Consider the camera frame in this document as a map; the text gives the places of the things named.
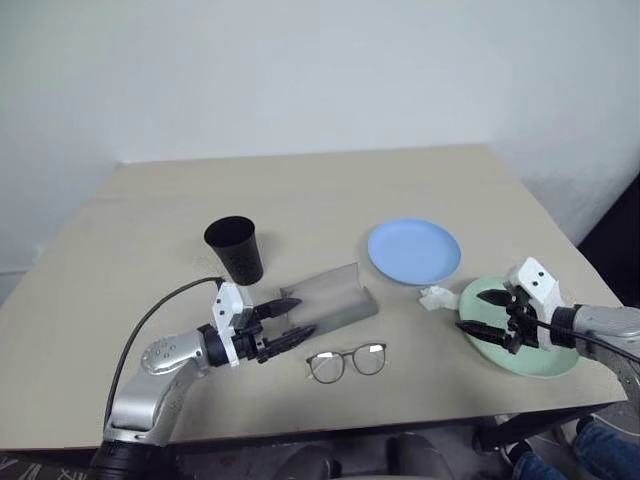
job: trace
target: white wall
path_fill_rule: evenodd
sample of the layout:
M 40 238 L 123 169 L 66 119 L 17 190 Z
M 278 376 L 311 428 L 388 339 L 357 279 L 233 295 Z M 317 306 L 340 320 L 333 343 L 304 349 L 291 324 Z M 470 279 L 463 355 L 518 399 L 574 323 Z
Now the white wall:
M 490 143 L 579 241 L 638 170 L 638 15 L 637 0 L 5 0 L 0 271 L 28 268 L 119 161 L 461 142 Z

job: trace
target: white tissue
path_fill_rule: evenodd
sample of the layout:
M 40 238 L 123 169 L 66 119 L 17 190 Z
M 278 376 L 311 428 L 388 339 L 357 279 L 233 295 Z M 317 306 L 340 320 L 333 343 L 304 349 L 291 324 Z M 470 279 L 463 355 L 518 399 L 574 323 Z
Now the white tissue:
M 418 301 L 429 311 L 438 310 L 439 308 L 458 310 L 460 295 L 456 295 L 451 290 L 434 285 L 420 290 L 420 294 L 422 297 Z

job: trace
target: beige tabletop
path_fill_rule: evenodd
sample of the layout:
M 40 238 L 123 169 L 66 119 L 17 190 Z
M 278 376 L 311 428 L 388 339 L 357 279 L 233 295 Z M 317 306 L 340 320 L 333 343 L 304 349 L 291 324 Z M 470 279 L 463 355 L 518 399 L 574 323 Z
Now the beige tabletop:
M 131 329 L 160 297 L 224 273 L 202 233 L 231 214 L 252 218 L 265 267 L 256 300 L 351 262 L 380 304 L 375 317 L 307 341 L 266 364 L 214 369 L 196 384 L 177 441 L 436 421 L 622 400 L 605 367 L 581 359 L 570 374 L 531 379 L 485 360 L 429 313 L 418 288 L 380 274 L 366 253 L 378 224 L 421 217 L 451 231 L 460 290 L 536 257 L 567 301 L 619 305 L 595 270 L 503 163 L 483 146 L 234 158 L 119 166 L 0 310 L 0 449 L 96 445 L 111 376 Z M 169 333 L 211 320 L 215 289 L 176 298 L 143 329 L 123 374 Z M 388 344 L 373 377 L 347 368 L 336 384 L 307 377 L 325 348 Z

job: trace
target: eyeglasses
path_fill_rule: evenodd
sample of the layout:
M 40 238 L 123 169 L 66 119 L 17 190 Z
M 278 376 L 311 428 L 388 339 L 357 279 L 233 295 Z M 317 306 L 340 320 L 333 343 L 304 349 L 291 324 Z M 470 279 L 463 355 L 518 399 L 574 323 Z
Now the eyeglasses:
M 344 374 L 345 357 L 351 357 L 362 375 L 375 375 L 384 367 L 387 345 L 367 343 L 350 352 L 322 352 L 307 358 L 311 374 L 320 383 L 334 383 Z

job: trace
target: person's leg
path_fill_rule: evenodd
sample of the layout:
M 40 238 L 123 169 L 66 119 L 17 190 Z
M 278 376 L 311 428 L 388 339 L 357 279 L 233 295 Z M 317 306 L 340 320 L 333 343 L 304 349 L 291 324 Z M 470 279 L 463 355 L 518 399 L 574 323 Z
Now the person's leg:
M 429 440 L 420 435 L 405 433 L 391 438 L 387 448 L 391 475 L 453 480 L 451 470 L 442 454 Z
M 514 480 L 567 480 L 536 455 L 529 442 L 520 442 L 511 447 L 507 457 L 513 465 Z
M 640 477 L 640 447 L 625 442 L 608 428 L 596 425 L 593 417 L 578 422 L 573 451 L 580 463 L 602 480 Z
M 308 446 L 289 457 L 273 480 L 328 480 L 332 468 L 333 459 L 329 450 Z

